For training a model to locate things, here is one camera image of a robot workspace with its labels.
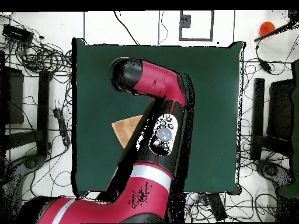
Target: cable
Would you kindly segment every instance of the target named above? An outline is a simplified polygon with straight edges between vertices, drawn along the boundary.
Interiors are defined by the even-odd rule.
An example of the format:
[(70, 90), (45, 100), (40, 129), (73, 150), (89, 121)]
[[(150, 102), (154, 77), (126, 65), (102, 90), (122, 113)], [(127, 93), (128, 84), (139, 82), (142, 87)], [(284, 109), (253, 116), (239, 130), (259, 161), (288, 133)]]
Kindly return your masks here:
[[(53, 139), (53, 141), (52, 141), (52, 147), (51, 147), (51, 153), (52, 153), (52, 150), (53, 150), (53, 142), (54, 142), (54, 140), (56, 139), (56, 137)], [(55, 185), (57, 185), (57, 186), (59, 186), (59, 187), (65, 187), (65, 186), (69, 186), (70, 184), (68, 184), (68, 185), (59, 185), (59, 184), (57, 184), (56, 182), (55, 182), (55, 180), (56, 180), (56, 178), (55, 179), (53, 179), (52, 178), (52, 175), (51, 175), (51, 159), (49, 160), (49, 175), (50, 175), (50, 178), (51, 178), (51, 180), (52, 180), (52, 182), (53, 182), (53, 186), (54, 186), (54, 184)]]
[[(243, 91), (243, 93), (244, 93), (244, 96), (245, 96), (246, 98), (248, 98), (249, 100), (252, 100), (252, 99), (251, 99), (250, 97), (248, 97), (248, 96), (245, 94), (245, 91), (246, 91), (246, 89), (248, 88), (248, 85), (249, 85), (250, 81), (252, 80), (253, 76), (255, 75), (255, 73), (256, 73), (257, 71), (260, 71), (260, 70), (261, 70), (261, 69), (256, 70), (256, 67), (255, 67), (254, 65), (247, 65), (248, 62), (250, 62), (250, 61), (252, 61), (252, 60), (255, 60), (255, 59), (257, 59), (257, 58), (251, 58), (250, 60), (248, 60), (248, 61), (246, 62), (246, 64), (245, 64), (245, 68), (244, 68), (244, 74), (245, 74), (246, 77), (247, 77), (247, 83), (246, 83), (246, 85), (245, 85), (245, 87), (244, 87), (244, 91)], [(254, 68), (255, 68), (255, 71), (252, 72), (252, 73), (247, 73), (246, 69), (249, 68), (249, 67), (254, 67)]]
[(32, 191), (32, 184), (33, 184), (33, 182), (34, 182), (34, 180), (35, 180), (35, 175), (36, 175), (36, 171), (34, 171), (33, 172), (33, 179), (32, 179), (32, 182), (31, 182), (31, 184), (30, 184), (30, 192), (31, 192), (31, 194), (36, 198), (37, 197), (37, 195)]
[[(70, 172), (68, 172), (68, 171), (62, 171), (61, 173), (58, 173), (57, 174), (57, 176), (55, 177), (55, 179), (54, 179), (54, 181), (53, 181), (53, 185), (52, 185), (52, 189), (51, 189), (51, 197), (53, 196), (53, 187), (54, 187), (54, 185), (56, 184), (56, 179), (58, 178), (58, 176), (59, 175), (61, 175), (61, 174), (63, 174), (63, 173), (69, 173), (69, 174), (71, 174)], [(66, 187), (66, 186), (69, 186), (69, 185), (71, 185), (72, 183), (70, 182), (69, 184), (67, 184), (67, 185), (59, 185), (60, 187)]]
[(267, 195), (268, 197), (272, 197), (272, 198), (274, 198), (274, 199), (277, 201), (277, 198), (274, 197), (273, 195), (269, 194), (269, 193), (261, 193), (261, 194), (259, 194), (259, 195), (255, 198), (255, 201), (254, 201), (254, 203), (255, 203), (255, 211), (256, 211), (256, 215), (258, 216), (260, 222), (263, 222), (263, 221), (262, 221), (262, 219), (261, 219), (260, 216), (259, 216), (260, 212), (258, 211), (258, 208), (257, 208), (257, 200), (258, 200), (259, 197), (261, 197), (261, 196), (263, 196), (263, 195)]
[(126, 25), (117, 17), (116, 12), (113, 11), (113, 13), (114, 13), (116, 19), (120, 22), (120, 24), (122, 24), (124, 26), (124, 28), (127, 30), (128, 34), (131, 36), (132, 40), (134, 40), (135, 44), (137, 46), (140, 46), (139, 43), (133, 38), (132, 34), (130, 33), (130, 31), (128, 30), (128, 28), (126, 27)]
[(15, 50), (14, 56), (17, 58), (19, 65), (24, 67), (25, 71), (28, 73), (30, 77), (37, 76), (31, 75), (29, 71), (38, 73), (39, 71), (44, 70), (51, 71), (54, 76), (64, 76), (58, 74), (59, 72), (66, 72), (65, 75), (70, 76), (69, 71), (67, 71), (67, 69), (71, 69), (71, 51), (68, 51), (66, 52), (66, 54), (64, 54), (62, 49), (54, 44), (43, 44), (40, 40), (38, 41), (36, 39), (36, 35), (32, 29), (20, 24), (19, 22), (16, 23), (18, 23), (19, 25), (16, 25), (15, 27), (31, 31), (34, 34), (34, 40), (32, 44), (24, 45), (18, 41), (6, 37), (4, 42), (5, 46), (3, 48), (9, 47), (9, 54), (11, 54), (12, 50)]
[(27, 152), (23, 155), (23, 157), (18, 158), (18, 159), (16, 159), (16, 160), (12, 161), (12, 164), (14, 165), (16, 162), (18, 162), (18, 161), (24, 159), (24, 158), (26, 157), (27, 153), (28, 153), (29, 151), (31, 151), (32, 149), (34, 149), (34, 148), (36, 148), (36, 146), (33, 147), (33, 148), (31, 148), (31, 149), (29, 149), (29, 150), (27, 150)]
[[(67, 151), (69, 149), (69, 147), (66, 147), (65, 149), (64, 149), (64, 151), (61, 153), (61, 154), (59, 154), (59, 155), (57, 155), (57, 156), (55, 156), (55, 157), (53, 157), (53, 158), (51, 158), (51, 159), (54, 159), (54, 158), (56, 158), (56, 157), (59, 157), (58, 158), (58, 160), (55, 162), (55, 164), (53, 165), (53, 167), (55, 167), (55, 165), (58, 163), (58, 161), (60, 160), (60, 157)], [(33, 184), (32, 183), (32, 185), (30, 186), (30, 188), (33, 188), (39, 181), (41, 181), (47, 174), (48, 174), (49, 172), (47, 172), (42, 178), (40, 178), (37, 182), (35, 182), (35, 184)], [(24, 193), (23, 193), (23, 195), (22, 195), (22, 197), (28, 192), (28, 191), (30, 191), (30, 189), (28, 189), (27, 191), (25, 191)]]
[[(291, 71), (291, 69), (289, 69), (289, 68), (286, 66), (286, 62), (287, 62), (289, 56), (291, 55), (291, 53), (292, 53), (292, 51), (293, 51), (293, 49), (294, 49), (294, 46), (295, 46), (295, 44), (296, 44), (296, 42), (297, 42), (297, 40), (298, 40), (298, 38), (299, 38), (299, 35), (298, 35), (297, 38), (295, 39), (295, 42), (294, 42), (294, 44), (293, 44), (293, 46), (292, 46), (292, 48), (291, 48), (291, 51), (290, 51), (289, 55), (287, 56), (287, 58), (286, 58), (286, 60), (285, 60), (285, 62), (281, 62), (281, 61), (272, 61), (272, 62), (269, 62), (269, 61), (265, 61), (265, 60), (263, 60), (263, 59), (261, 59), (261, 58), (259, 57), (259, 55), (258, 55), (259, 43), (260, 43), (262, 40), (264, 40), (265, 38), (266, 38), (266, 37), (264, 37), (263, 39), (261, 39), (261, 40), (258, 42), (258, 44), (256, 45), (256, 48), (255, 48), (255, 50), (256, 50), (256, 57), (258, 58), (258, 60), (259, 60), (259, 62), (260, 62), (260, 66), (261, 66), (266, 72), (268, 72), (268, 73), (271, 74), (271, 75), (280, 75), (280, 74), (282, 74), (282, 73), (284, 72), (284, 70), (285, 70), (286, 68), (287, 68), (288, 70)], [(275, 62), (275, 63), (283, 64), (283, 70), (282, 70), (280, 73), (277, 73), (277, 74), (273, 73), (273, 71), (274, 71), (274, 69), (275, 69), (275, 66), (273, 65), (274, 62)]]
[(25, 117), (27, 118), (27, 121), (28, 121), (28, 123), (29, 123), (29, 125), (30, 125), (30, 127), (31, 127), (31, 130), (33, 131), (33, 135), (34, 135), (35, 141), (37, 142), (36, 133), (35, 133), (35, 131), (34, 131), (34, 129), (33, 129), (33, 126), (32, 126), (31, 123), (30, 123), (30, 120), (28, 119), (27, 114), (23, 111), (23, 109), (21, 109), (21, 108), (18, 107), (17, 105), (15, 105), (15, 104), (13, 104), (13, 105), (14, 105), (16, 108), (18, 108), (19, 110), (21, 110), (21, 111), (23, 112), (23, 114), (25, 115)]
[[(251, 198), (252, 198), (252, 200), (251, 200), (251, 202), (252, 202), (252, 207), (253, 207), (253, 196), (251, 195), (251, 193), (245, 188), (245, 187), (243, 187), (243, 186), (241, 186), (250, 196), (251, 196)], [(248, 216), (248, 218), (243, 218), (243, 217), (237, 217), (237, 218), (234, 218), (234, 219), (244, 219), (244, 220), (251, 220), (252, 222), (255, 222), (254, 220), (252, 220), (252, 218), (253, 218), (253, 216), (254, 216), (254, 211), (252, 210), (252, 215), (251, 216), (249, 216), (245, 211), (243, 211), (241, 208), (238, 208), (238, 209), (240, 209), (242, 212), (244, 212), (247, 216)]]
[(161, 24), (162, 24), (162, 26), (166, 29), (167, 34), (166, 34), (165, 38), (164, 38), (163, 40), (161, 40), (161, 42), (158, 43), (159, 46), (160, 46), (160, 44), (161, 44), (164, 40), (167, 39), (167, 36), (168, 36), (168, 29), (164, 26), (164, 24), (163, 24), (163, 22), (162, 22), (162, 20), (163, 20), (163, 15), (164, 15), (164, 11), (162, 12)]

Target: black device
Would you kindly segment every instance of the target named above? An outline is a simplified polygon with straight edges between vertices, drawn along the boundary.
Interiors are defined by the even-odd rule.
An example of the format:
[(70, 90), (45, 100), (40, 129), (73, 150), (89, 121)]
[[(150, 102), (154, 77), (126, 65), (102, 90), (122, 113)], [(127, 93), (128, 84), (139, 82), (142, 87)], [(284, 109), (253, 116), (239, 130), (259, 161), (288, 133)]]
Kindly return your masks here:
[(2, 34), (7, 38), (11, 38), (13, 40), (19, 40), (22, 43), (25, 43), (27, 45), (31, 45), (34, 36), (33, 33), (27, 30), (20, 29), (18, 27), (13, 27), (8, 24), (4, 24)]
[(259, 59), (259, 65), (262, 67), (264, 71), (271, 74), (271, 66), (266, 61)]
[(21, 70), (5, 67), (8, 72), (9, 82), (6, 80), (8, 85), (8, 94), (10, 95), (13, 104), (9, 104), (8, 112), (9, 117), (5, 118), (5, 124), (22, 124), (24, 122), (23, 109), (23, 83), (24, 75)]
[(217, 222), (227, 218), (225, 207), (222, 203), (219, 193), (207, 194), (208, 202), (211, 206), (211, 212), (215, 216)]
[(49, 83), (52, 80), (49, 71), (39, 72), (39, 98), (37, 103), (37, 130), (24, 131), (6, 136), (6, 148), (14, 149), (32, 142), (36, 142), (37, 153), (47, 156), (48, 143), (48, 116), (49, 116)]
[[(282, 186), (289, 186), (293, 182), (292, 173), (268, 160), (257, 160), (255, 162), (258, 174), (272, 182), (274, 189), (277, 191)], [(299, 199), (286, 198), (279, 194), (276, 195), (276, 222), (299, 222)]]
[(69, 147), (71, 144), (71, 140), (69, 139), (69, 136), (68, 136), (68, 130), (67, 130), (67, 126), (65, 124), (65, 120), (64, 120), (62, 111), (59, 108), (55, 108), (53, 110), (53, 113), (54, 113), (54, 117), (57, 118), (57, 120), (58, 120), (59, 132), (62, 137), (63, 145), (65, 147)]
[(299, 10), (288, 10), (287, 17), (291, 22), (299, 22)]
[(253, 84), (252, 139), (249, 151), (251, 160), (260, 159), (263, 147), (287, 157), (293, 155), (291, 93), (294, 90), (294, 85), (293, 79), (272, 83), (267, 135), (263, 135), (265, 80), (263, 78), (255, 79)]
[(18, 215), (22, 206), (22, 188), (28, 174), (36, 172), (44, 165), (44, 156), (27, 155), (14, 163), (1, 184), (0, 222), (9, 223)]
[(291, 94), (294, 88), (293, 79), (271, 83), (267, 135), (291, 140), (293, 122)]

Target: black border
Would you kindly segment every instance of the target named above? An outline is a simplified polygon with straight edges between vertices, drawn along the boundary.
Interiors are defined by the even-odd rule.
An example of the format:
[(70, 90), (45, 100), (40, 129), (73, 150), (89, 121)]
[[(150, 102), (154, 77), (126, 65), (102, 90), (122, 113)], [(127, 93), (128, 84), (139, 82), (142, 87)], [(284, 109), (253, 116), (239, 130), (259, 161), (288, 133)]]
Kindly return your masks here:
[(210, 38), (182, 38), (182, 17), (183, 11), (180, 11), (180, 27), (179, 27), (179, 41), (207, 41), (213, 42), (213, 34), (214, 34), (214, 10), (211, 10), (211, 29), (210, 29)]
[(76, 197), (79, 197), (76, 184), (77, 173), (77, 38), (72, 38), (72, 170), (71, 183), (72, 192)]

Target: black cable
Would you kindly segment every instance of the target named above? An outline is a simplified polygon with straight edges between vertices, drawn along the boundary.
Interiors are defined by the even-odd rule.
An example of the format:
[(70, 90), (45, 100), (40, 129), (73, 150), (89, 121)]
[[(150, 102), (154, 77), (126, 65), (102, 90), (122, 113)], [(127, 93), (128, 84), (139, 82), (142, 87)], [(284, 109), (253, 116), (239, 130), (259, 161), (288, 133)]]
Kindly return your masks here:
[(199, 211), (199, 214), (201, 214), (204, 217), (204, 219), (207, 220), (208, 223), (210, 223), (210, 221), (208, 220), (208, 218), (204, 214), (202, 214), (200, 211)]
[(34, 131), (34, 129), (33, 129), (33, 126), (31, 125), (31, 122), (30, 122), (30, 120), (29, 120), (27, 114), (23, 111), (23, 109), (21, 109), (21, 108), (18, 107), (17, 105), (15, 105), (15, 104), (13, 104), (13, 105), (14, 105), (16, 108), (18, 108), (19, 110), (21, 110), (21, 111), (23, 112), (23, 114), (25, 115), (25, 117), (27, 118), (27, 121), (28, 121), (28, 123), (29, 123), (29, 125), (30, 125), (30, 127), (31, 127), (31, 130), (33, 131), (33, 135), (34, 135), (35, 141), (37, 142), (36, 133), (35, 133), (35, 131)]
[(36, 104), (36, 102), (33, 100), (33, 96), (32, 96), (32, 95), (31, 95), (31, 96), (24, 97), (24, 98), (22, 98), (22, 99), (27, 99), (27, 98), (32, 98), (32, 101), (33, 101), (34, 104), (24, 103), (24, 102), (22, 102), (22, 101), (17, 101), (17, 100), (11, 100), (11, 102), (21, 103), (21, 104), (23, 104), (23, 105), (40, 106), (40, 107), (44, 107), (44, 108), (47, 108), (47, 109), (53, 111), (53, 109), (50, 108), (50, 107), (41, 106), (41, 105)]
[[(297, 36), (297, 38), (296, 38), (296, 40), (295, 40), (295, 42), (294, 42), (294, 44), (293, 44), (293, 46), (292, 46), (292, 48), (291, 48), (291, 51), (290, 51), (288, 57), (286, 58), (286, 60), (285, 60), (284, 62), (282, 62), (282, 61), (272, 61), (272, 62), (269, 62), (269, 61), (265, 61), (265, 60), (263, 60), (263, 59), (261, 59), (261, 58), (259, 57), (259, 55), (258, 55), (259, 43), (260, 43), (262, 40), (264, 40), (265, 38), (266, 38), (266, 37), (264, 37), (263, 39), (261, 39), (261, 40), (258, 42), (258, 44), (256, 45), (256, 48), (255, 48), (255, 50), (256, 50), (256, 57), (258, 58), (258, 60), (259, 60), (259, 62), (260, 62), (260, 66), (261, 66), (266, 72), (268, 72), (268, 73), (271, 74), (271, 75), (280, 75), (280, 74), (282, 74), (282, 73), (284, 72), (284, 70), (285, 70), (286, 68), (287, 68), (288, 70), (291, 70), (291, 69), (289, 69), (289, 68), (286, 66), (286, 62), (287, 62), (289, 56), (291, 55), (291, 53), (292, 53), (292, 51), (293, 51), (293, 48), (294, 48), (294, 46), (295, 46), (295, 44), (296, 44), (297, 39), (299, 38), (299, 35)], [(283, 64), (283, 70), (282, 70), (280, 73), (277, 73), (277, 74), (274, 74), (274, 73), (273, 73), (273, 71), (274, 71), (274, 69), (275, 69), (275, 66), (273, 65), (274, 63)]]
[(167, 34), (166, 34), (165, 38), (164, 38), (163, 40), (161, 40), (161, 41), (158, 43), (159, 46), (160, 46), (160, 44), (161, 44), (164, 40), (167, 39), (167, 36), (168, 36), (168, 29), (164, 26), (164, 24), (163, 24), (163, 22), (162, 22), (162, 20), (163, 20), (163, 15), (164, 15), (164, 11), (162, 12), (161, 24), (162, 24), (162, 26), (166, 29)]
[[(22, 131), (31, 131), (31, 128), (11, 128), (11, 130), (22, 130)], [(59, 131), (59, 129), (48, 129), (48, 131)]]
[[(245, 187), (243, 187), (243, 186), (241, 186), (250, 196), (251, 196), (251, 198), (252, 198), (252, 200), (251, 200), (251, 203), (252, 203), (252, 208), (253, 208), (253, 196), (252, 196), (252, 194), (245, 188)], [(253, 218), (253, 216), (254, 216), (254, 211), (252, 210), (252, 215), (251, 216), (249, 216), (245, 211), (243, 211), (241, 208), (238, 208), (238, 209), (240, 209), (242, 212), (244, 212), (247, 216), (248, 216), (248, 218), (244, 218), (244, 217), (237, 217), (237, 218), (234, 218), (234, 219), (244, 219), (244, 220), (251, 220), (251, 221), (253, 221), (253, 222), (255, 222), (254, 220), (252, 220), (252, 218)]]
[(257, 208), (257, 200), (258, 200), (259, 197), (261, 197), (261, 196), (263, 196), (263, 195), (267, 195), (268, 197), (272, 197), (272, 198), (274, 198), (274, 199), (277, 201), (277, 198), (274, 197), (273, 195), (269, 194), (269, 193), (261, 193), (261, 194), (259, 194), (259, 195), (255, 198), (255, 200), (254, 200), (254, 203), (255, 203), (255, 211), (256, 211), (256, 214), (257, 214), (257, 216), (258, 216), (258, 218), (259, 218), (259, 220), (260, 220), (261, 222), (263, 222), (263, 221), (262, 221), (262, 219), (261, 219), (260, 216), (259, 216), (260, 212), (258, 211), (258, 208)]
[[(61, 175), (61, 174), (63, 174), (63, 173), (69, 173), (69, 174), (71, 174), (70, 172), (68, 172), (68, 171), (62, 171), (61, 173), (58, 173), (57, 174), (57, 176), (55, 177), (55, 179), (54, 179), (54, 181), (53, 181), (53, 185), (52, 185), (52, 189), (51, 189), (51, 197), (53, 196), (53, 187), (54, 187), (54, 185), (56, 184), (56, 179), (58, 178), (58, 176), (59, 175)], [(69, 185), (71, 185), (72, 183), (70, 182), (69, 184), (67, 184), (67, 185), (59, 185), (60, 187), (67, 187), (67, 186), (69, 186)]]
[[(52, 153), (52, 150), (53, 150), (53, 142), (54, 142), (54, 140), (56, 139), (56, 137), (53, 139), (53, 141), (52, 141), (52, 147), (51, 147), (51, 153)], [(51, 159), (49, 160), (49, 175), (50, 175), (50, 178), (51, 178), (51, 180), (52, 180), (52, 182), (53, 182), (53, 186), (54, 186), (54, 184), (55, 185), (57, 185), (57, 186), (59, 186), (59, 187), (65, 187), (65, 186), (69, 186), (70, 184), (68, 184), (68, 185), (59, 185), (59, 184), (57, 184), (56, 182), (55, 182), (55, 180), (56, 180), (56, 178), (55, 179), (53, 179), (52, 178), (52, 175), (51, 175)]]
[[(65, 93), (65, 99), (64, 99), (64, 104), (62, 105), (62, 109), (64, 107), (66, 107), (68, 109), (69, 112), (69, 108), (68, 105), (71, 106), (72, 104), (72, 96), (70, 95), (70, 91), (71, 91), (71, 51), (68, 51), (65, 53), (63, 53), (63, 50), (60, 49), (58, 46), (54, 45), (54, 44), (43, 44), (41, 42), (41, 35), (33, 29), (30, 29), (28, 27), (26, 27), (25, 25), (20, 24), (19, 22), (12, 20), (14, 22), (16, 22), (18, 25), (16, 25), (16, 27), (25, 29), (25, 30), (30, 30), (33, 34), (33, 40), (34, 42), (32, 42), (31, 45), (24, 45), (21, 44), (20, 42), (16, 41), (16, 40), (12, 40), (10, 38), (5, 38), (5, 42), (2, 43), (1, 48), (2, 49), (9, 49), (9, 55), (7, 58), (9, 58), (9, 66), (11, 66), (11, 64), (15, 64), (17, 69), (19, 69), (18, 66), (22, 66), (24, 67), (25, 72), (29, 75), (25, 77), (32, 77), (32, 78), (38, 78), (39, 76), (35, 76), (32, 75), (31, 73), (38, 73), (39, 71), (43, 71), (43, 70), (48, 70), (51, 71), (53, 73), (53, 79), (56, 80), (59, 83), (62, 84), (66, 84), (66, 93)], [(35, 32), (39, 34), (39, 41), (36, 38)], [(30, 49), (31, 51), (33, 51), (33, 54), (28, 54), (27, 50)], [(14, 56), (16, 57), (16, 59), (18, 60), (18, 64), (16, 63), (12, 63), (11, 62), (11, 52), (12, 50), (15, 50), (15, 54)], [(68, 79), (65, 82), (62, 82), (60, 80), (58, 80), (56, 78), (56, 76), (67, 76)], [(28, 105), (35, 105), (38, 106), (38, 104), (36, 104), (36, 102), (33, 99), (33, 96), (28, 96), (25, 98), (32, 98), (32, 101), (34, 104), (30, 104), (30, 103), (22, 103), (22, 104), (28, 104)], [(24, 113), (24, 115), (26, 116), (28, 123), (31, 127), (31, 129), (34, 131), (33, 126), (31, 125), (29, 118), (27, 117), (26, 113), (22, 110), (22, 112)], [(54, 157), (50, 157), (48, 160), (46, 160), (45, 162), (50, 162), (51, 160), (55, 159), (56, 157), (59, 157), (58, 160), (60, 159), (60, 157), (68, 150), (68, 148), (66, 148), (61, 154), (54, 156)], [(20, 161), (22, 158), (19, 158), (15, 161), (13, 161), (14, 163)], [(33, 185), (35, 180), (35, 173), (34, 173), (34, 177), (32, 180), (32, 183), (30, 185), (29, 190), (31, 191), (31, 193), (33, 194), (33, 196), (36, 196), (35, 193), (32, 191), (32, 187), (36, 184)]]
[(67, 121), (67, 129), (68, 129), (68, 133), (69, 133), (69, 135), (71, 136), (71, 138), (72, 138), (72, 134), (71, 134), (71, 132), (72, 132), (72, 129), (70, 129), (69, 128), (69, 125), (68, 125), (68, 123), (69, 123), (69, 121), (72, 119), (72, 117), (70, 117), (69, 118), (69, 120)]
[(251, 108), (247, 109), (246, 111), (244, 111), (244, 112), (242, 113), (242, 115), (244, 115), (245, 113), (247, 113), (247, 112), (250, 111), (251, 109), (253, 109), (253, 107), (251, 107)]
[(30, 184), (30, 192), (31, 192), (31, 194), (36, 198), (37, 197), (37, 195), (32, 191), (32, 185), (33, 185), (33, 182), (34, 182), (34, 180), (35, 180), (35, 175), (36, 175), (36, 171), (34, 171), (33, 172), (33, 179), (32, 179), (32, 182), (31, 182), (31, 184)]
[[(252, 80), (253, 76), (255, 75), (255, 73), (256, 73), (257, 71), (260, 71), (260, 70), (261, 70), (261, 69), (256, 70), (256, 67), (255, 67), (254, 65), (247, 65), (247, 63), (248, 63), (249, 61), (252, 61), (252, 60), (255, 60), (255, 59), (257, 59), (257, 58), (251, 58), (250, 60), (248, 60), (248, 61), (246, 62), (246, 64), (245, 64), (245, 67), (244, 67), (244, 74), (245, 74), (246, 77), (247, 77), (247, 83), (246, 83), (246, 85), (245, 85), (245, 87), (244, 87), (243, 94), (244, 94), (244, 96), (245, 96), (246, 98), (248, 98), (249, 100), (252, 100), (252, 99), (251, 99), (250, 97), (248, 97), (248, 96), (245, 94), (245, 91), (246, 91), (246, 89), (248, 88), (248, 85), (249, 85), (250, 81)], [(255, 68), (255, 71), (252, 72), (252, 73), (247, 73), (246, 69), (249, 68), (249, 67), (254, 67), (254, 68)]]
[(140, 46), (139, 43), (136, 42), (136, 40), (133, 38), (132, 34), (130, 33), (130, 31), (128, 30), (128, 28), (126, 27), (126, 25), (125, 25), (125, 24), (124, 24), (124, 23), (117, 17), (116, 12), (113, 11), (113, 13), (114, 13), (116, 19), (120, 22), (120, 24), (122, 24), (122, 25), (124, 26), (124, 28), (127, 30), (128, 34), (131, 36), (132, 40), (134, 40), (135, 44), (136, 44), (137, 46)]
[[(64, 151), (63, 151), (61, 154), (59, 154), (59, 155), (57, 155), (57, 156), (51, 158), (51, 159), (54, 159), (54, 158), (56, 158), (56, 157), (59, 156), (58, 160), (55, 162), (55, 164), (53, 165), (53, 167), (55, 167), (55, 165), (56, 165), (56, 164), (58, 163), (58, 161), (60, 160), (60, 157), (61, 157), (61, 156), (62, 156), (68, 149), (69, 149), (69, 147), (66, 147), (66, 148), (64, 149)], [(43, 178), (45, 178), (45, 176), (46, 176), (48, 173), (49, 173), (49, 172), (47, 172), (42, 178), (40, 178), (37, 182), (35, 182), (34, 185), (30, 186), (30, 188), (33, 188), (39, 181), (41, 181)], [(27, 191), (25, 191), (25, 192), (23, 193), (22, 197), (23, 197), (28, 191), (30, 191), (30, 189), (28, 189)]]
[(14, 165), (16, 162), (18, 162), (18, 161), (20, 161), (20, 160), (26, 158), (27, 153), (28, 153), (29, 151), (31, 151), (32, 149), (34, 149), (34, 148), (36, 148), (36, 146), (33, 147), (33, 148), (31, 148), (31, 149), (29, 149), (29, 150), (27, 150), (27, 152), (26, 152), (21, 158), (18, 158), (18, 159), (16, 159), (16, 160), (12, 161), (12, 164)]

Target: circular button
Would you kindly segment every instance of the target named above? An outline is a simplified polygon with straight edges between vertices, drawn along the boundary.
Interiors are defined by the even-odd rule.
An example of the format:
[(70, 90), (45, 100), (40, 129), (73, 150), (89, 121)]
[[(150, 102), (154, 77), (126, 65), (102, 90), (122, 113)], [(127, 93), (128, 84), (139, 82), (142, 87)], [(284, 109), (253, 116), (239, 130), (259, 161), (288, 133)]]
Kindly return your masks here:
[(155, 145), (155, 146), (159, 146), (159, 145), (160, 145), (160, 141), (159, 141), (159, 140), (155, 140), (155, 141), (154, 141), (154, 145)]
[(171, 131), (167, 128), (161, 128), (157, 132), (157, 138), (163, 142), (168, 142), (169, 140), (171, 140), (171, 137)]
[(167, 143), (163, 143), (163, 144), (162, 144), (162, 148), (164, 148), (164, 149), (168, 149), (168, 148), (169, 148), (169, 145), (168, 145)]

